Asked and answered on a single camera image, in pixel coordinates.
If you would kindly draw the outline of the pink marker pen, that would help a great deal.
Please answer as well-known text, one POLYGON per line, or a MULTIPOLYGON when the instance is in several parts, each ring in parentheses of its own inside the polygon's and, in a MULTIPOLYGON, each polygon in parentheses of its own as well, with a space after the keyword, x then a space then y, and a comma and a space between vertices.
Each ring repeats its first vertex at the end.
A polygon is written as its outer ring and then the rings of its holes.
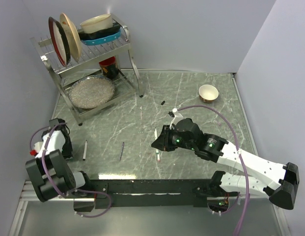
POLYGON ((160 162, 161 156, 160 156, 160 151, 158 149, 156 150, 156 156, 157 156, 157 162, 160 162))

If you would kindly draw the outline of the green marker pen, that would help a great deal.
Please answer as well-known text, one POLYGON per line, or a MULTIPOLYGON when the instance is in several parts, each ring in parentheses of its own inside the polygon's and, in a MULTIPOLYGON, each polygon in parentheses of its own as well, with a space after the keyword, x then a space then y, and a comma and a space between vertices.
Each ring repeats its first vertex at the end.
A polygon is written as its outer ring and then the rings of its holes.
POLYGON ((154 130, 154 138, 155 138, 155 140, 157 140, 157 138, 158 138, 157 128, 155 128, 155 130, 154 130))

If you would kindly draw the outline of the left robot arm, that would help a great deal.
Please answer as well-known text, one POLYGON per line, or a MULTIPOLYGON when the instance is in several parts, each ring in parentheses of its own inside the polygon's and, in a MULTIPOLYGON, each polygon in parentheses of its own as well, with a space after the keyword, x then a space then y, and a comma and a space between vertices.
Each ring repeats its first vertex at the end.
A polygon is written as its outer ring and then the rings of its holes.
POLYGON ((40 150, 32 150, 30 153, 35 157, 25 164, 37 198, 46 202, 71 190, 83 198, 88 197, 93 186, 87 174, 83 171, 74 173, 67 164, 73 157, 73 147, 65 120, 52 119, 49 127, 41 136, 40 150))

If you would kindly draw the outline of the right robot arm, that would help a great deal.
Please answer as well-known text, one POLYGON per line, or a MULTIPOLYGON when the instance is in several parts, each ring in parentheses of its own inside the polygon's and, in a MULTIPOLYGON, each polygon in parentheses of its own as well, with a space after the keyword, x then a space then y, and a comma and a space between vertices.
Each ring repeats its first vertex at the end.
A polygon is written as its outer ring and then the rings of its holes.
POLYGON ((246 192, 268 197, 280 208, 292 210, 300 183, 298 166, 289 162, 275 163, 251 154, 217 135, 203 133, 190 118, 182 118, 176 124, 164 125, 160 135, 151 144, 160 151, 174 151, 177 148, 192 150, 203 160, 226 165, 248 177, 230 173, 221 175, 210 183, 210 190, 216 196, 224 192, 246 192))

